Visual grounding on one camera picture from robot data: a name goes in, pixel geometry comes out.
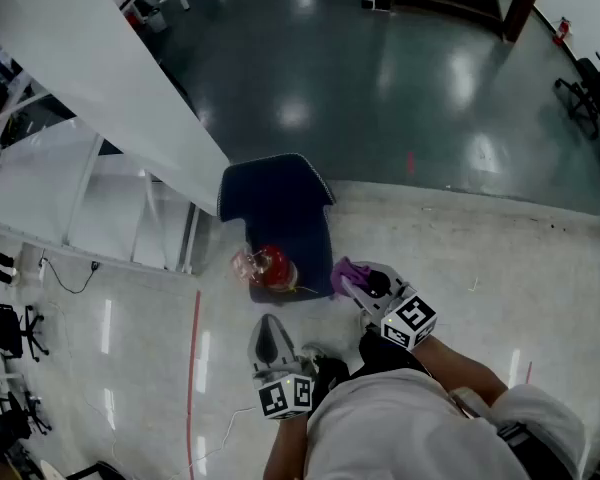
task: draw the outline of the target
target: navy blue cushion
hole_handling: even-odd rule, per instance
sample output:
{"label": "navy blue cushion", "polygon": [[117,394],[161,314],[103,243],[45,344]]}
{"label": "navy blue cushion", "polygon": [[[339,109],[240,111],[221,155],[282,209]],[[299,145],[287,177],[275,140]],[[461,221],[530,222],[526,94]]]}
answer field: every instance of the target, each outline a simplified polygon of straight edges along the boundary
{"label": "navy blue cushion", "polygon": [[246,239],[254,252],[264,245],[279,247],[296,265],[298,286],[302,287],[275,293],[250,285],[254,301],[280,303],[333,294],[329,280],[333,257],[324,206],[334,202],[320,175],[295,153],[225,170],[218,217],[223,222],[244,219]]}

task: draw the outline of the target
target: purple object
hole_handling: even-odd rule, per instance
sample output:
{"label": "purple object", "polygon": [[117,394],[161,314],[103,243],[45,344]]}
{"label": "purple object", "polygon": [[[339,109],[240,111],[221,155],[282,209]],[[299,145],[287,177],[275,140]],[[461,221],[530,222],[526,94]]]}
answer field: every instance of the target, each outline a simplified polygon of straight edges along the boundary
{"label": "purple object", "polygon": [[350,297],[342,286],[342,276],[351,281],[351,284],[366,288],[369,286],[367,278],[370,273],[371,267],[354,265],[348,257],[344,256],[333,266],[333,270],[331,271],[331,285],[336,293]]}

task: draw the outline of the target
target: tiled floor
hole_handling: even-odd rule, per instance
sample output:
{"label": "tiled floor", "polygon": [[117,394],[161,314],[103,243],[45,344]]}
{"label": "tiled floor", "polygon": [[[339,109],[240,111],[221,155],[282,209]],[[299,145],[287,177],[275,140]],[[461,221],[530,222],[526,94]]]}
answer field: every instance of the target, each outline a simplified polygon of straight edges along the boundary
{"label": "tiled floor", "polygon": [[577,74],[537,17],[507,45],[361,0],[189,2],[148,42],[231,161],[298,152],[329,179],[600,215],[600,139],[569,121],[553,83]]}
{"label": "tiled floor", "polygon": [[[436,335],[505,382],[519,349],[516,382],[524,382],[532,362],[531,383],[584,420],[591,457],[597,457],[600,226],[565,213],[547,219],[544,208],[480,196],[363,183],[336,183],[334,191],[334,256],[394,266],[435,303]],[[51,355],[36,364],[25,352],[12,362],[42,397],[54,427],[50,435],[26,442],[36,457],[65,474],[106,460],[128,478],[186,479],[188,391],[191,456],[197,459],[220,447],[234,411],[256,404],[246,346],[265,312],[281,318],[297,347],[323,341],[352,365],[359,361],[351,301],[251,303],[229,270],[242,243],[240,222],[214,223],[199,277],[103,266],[80,295],[63,291],[49,271],[41,285],[41,251],[24,249],[24,278],[17,288],[0,287],[0,300],[13,300],[20,311],[35,303],[45,316],[42,331]],[[18,249],[5,241],[1,247]],[[66,285],[84,283],[88,262],[50,258]],[[238,414],[225,449],[196,462],[193,476],[261,478],[276,428],[259,410]]]}

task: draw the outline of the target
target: dark green floor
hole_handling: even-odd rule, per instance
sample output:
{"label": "dark green floor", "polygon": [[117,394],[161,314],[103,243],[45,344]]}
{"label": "dark green floor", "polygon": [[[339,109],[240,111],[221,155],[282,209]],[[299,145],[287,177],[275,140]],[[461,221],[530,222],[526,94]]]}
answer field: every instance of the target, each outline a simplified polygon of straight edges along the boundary
{"label": "dark green floor", "polygon": [[233,162],[304,154],[330,179],[600,215],[600,139],[569,121],[575,70],[533,18],[519,42],[360,0],[176,0],[156,56]]}

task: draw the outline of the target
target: person's arm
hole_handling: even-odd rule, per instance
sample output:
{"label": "person's arm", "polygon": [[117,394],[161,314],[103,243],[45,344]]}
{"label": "person's arm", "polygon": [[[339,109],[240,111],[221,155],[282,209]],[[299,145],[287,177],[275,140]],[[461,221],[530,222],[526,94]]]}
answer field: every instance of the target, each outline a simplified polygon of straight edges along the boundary
{"label": "person's arm", "polygon": [[263,480],[301,480],[304,477],[307,421],[308,416],[303,414],[280,422]]}
{"label": "person's arm", "polygon": [[507,391],[507,386],[485,365],[450,349],[433,336],[411,353],[446,391],[469,388],[489,406]]}

